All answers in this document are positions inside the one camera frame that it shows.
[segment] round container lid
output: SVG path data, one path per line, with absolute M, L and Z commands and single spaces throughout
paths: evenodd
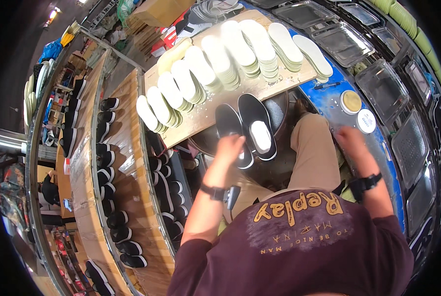
M 357 114 L 357 125 L 362 133 L 373 133 L 377 128 L 377 121 L 370 110 L 362 109 Z

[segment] white insole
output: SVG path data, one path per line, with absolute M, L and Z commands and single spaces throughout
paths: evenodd
M 204 58 L 204 53 L 197 46 L 191 46 L 186 50 L 184 60 L 188 63 L 189 69 L 196 76 L 202 85 L 209 85 L 216 79 L 216 74 Z
M 200 44 L 209 58 L 215 73 L 222 73 L 230 68 L 229 57 L 220 39 L 212 35 L 207 35 L 202 39 Z
M 265 122 L 254 121 L 249 130 L 256 150 L 261 154 L 268 152 L 271 148 L 271 136 Z
M 276 53 L 271 45 L 265 28 L 252 19 L 246 19 L 239 23 L 242 32 L 250 40 L 255 55 L 259 60 L 270 61 L 276 58 Z
M 171 107 L 174 109 L 181 107 L 184 99 L 170 72 L 164 72 L 160 75 L 158 78 L 158 89 Z
M 245 42 L 239 23 L 228 20 L 220 26 L 224 45 L 241 66 L 249 66 L 256 60 L 252 49 Z
M 184 60 L 174 62 L 171 67 L 171 74 L 179 87 L 179 91 L 181 91 L 182 97 L 188 101 L 192 99 L 196 94 L 196 86 L 194 85 L 187 62 Z
M 314 41 L 301 35 L 294 35 L 293 41 L 312 60 L 321 74 L 326 77 L 332 76 L 332 67 Z
M 280 23 L 272 23 L 268 27 L 268 35 L 281 47 L 285 56 L 292 62 L 302 62 L 303 54 L 294 44 L 288 29 Z
M 166 104 L 158 87 L 150 87 L 146 92 L 146 98 L 158 120 L 163 124 L 167 124 L 171 115 L 171 107 Z
M 154 131 L 158 127 L 158 119 L 153 114 L 146 97 L 143 95 L 137 99 L 137 113 L 150 130 Z

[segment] wooden table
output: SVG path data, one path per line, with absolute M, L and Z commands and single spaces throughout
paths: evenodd
M 271 21 L 256 9 L 242 12 L 229 20 L 241 21 L 245 19 L 253 19 L 266 29 L 271 24 Z M 200 42 L 205 36 L 219 36 L 219 28 L 220 24 L 217 24 L 193 37 L 193 44 L 200 47 Z M 286 69 L 281 59 L 279 57 L 277 59 L 280 77 L 276 82 L 267 83 L 261 75 L 255 79 L 247 79 L 242 71 L 238 71 L 241 85 L 236 90 L 230 92 L 224 90 L 219 93 L 208 92 L 208 98 L 203 104 L 195 105 L 194 109 L 189 113 L 182 113 L 181 125 L 176 128 L 169 128 L 161 135 L 167 148 L 173 147 L 177 143 L 215 124 L 215 109 L 221 103 L 227 103 L 237 110 L 237 99 L 244 93 L 251 93 L 263 101 L 318 76 L 306 58 L 303 59 L 301 70 L 298 73 L 290 72 Z M 151 86 L 157 85 L 158 77 L 158 66 L 155 65 L 145 74 L 143 93 L 146 93 Z

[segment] clear plastic tray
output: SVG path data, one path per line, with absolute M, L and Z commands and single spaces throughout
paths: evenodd
M 277 8 L 273 10 L 273 14 L 300 29 L 309 28 L 337 17 L 324 6 L 310 0 Z
M 418 88 L 424 105 L 427 106 L 430 100 L 430 86 L 418 63 L 416 61 L 408 63 L 406 66 L 406 72 L 411 77 L 411 80 L 414 82 L 414 85 L 416 85 L 416 88 Z
M 366 26 L 370 26 L 380 22 L 380 19 L 378 17 L 374 16 L 371 12 L 369 12 L 357 3 L 339 4 L 339 7 L 342 7 L 345 11 L 349 12 Z
M 398 74 L 384 59 L 358 73 L 355 81 L 369 99 L 378 118 L 389 125 L 409 102 L 409 94 Z
M 348 68 L 375 52 L 372 44 L 347 23 L 339 22 L 311 34 L 311 38 Z
M 373 34 L 377 37 L 391 50 L 392 53 L 397 54 L 401 49 L 401 42 L 396 38 L 395 35 L 387 28 L 375 28 L 371 29 Z

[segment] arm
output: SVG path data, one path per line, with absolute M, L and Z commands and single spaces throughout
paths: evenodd
M 245 137 L 238 134 L 219 140 L 214 162 L 202 180 L 206 186 L 225 187 L 227 171 L 240 154 L 244 142 Z M 213 242 L 217 238 L 223 208 L 221 201 L 211 200 L 208 194 L 199 190 L 186 220 L 181 245 L 193 239 Z
M 335 135 L 336 140 L 355 163 L 359 177 L 377 175 L 380 172 L 375 158 L 365 145 L 363 133 L 353 127 L 342 127 Z M 383 178 L 373 189 L 363 193 L 363 205 L 372 219 L 394 215 L 391 199 Z

